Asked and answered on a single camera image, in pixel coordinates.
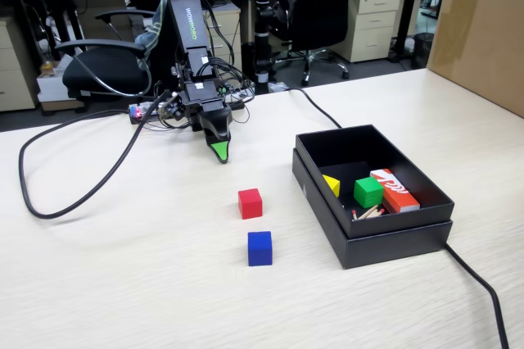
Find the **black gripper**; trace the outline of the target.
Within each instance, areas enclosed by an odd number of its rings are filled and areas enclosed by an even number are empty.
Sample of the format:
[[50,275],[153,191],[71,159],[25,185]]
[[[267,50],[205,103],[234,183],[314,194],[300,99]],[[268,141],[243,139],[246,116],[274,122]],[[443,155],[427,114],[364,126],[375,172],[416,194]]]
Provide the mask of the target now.
[[233,120],[230,107],[222,98],[207,100],[183,100],[183,111],[192,127],[202,130],[206,144],[220,163],[228,162],[228,148],[231,140],[229,125]]

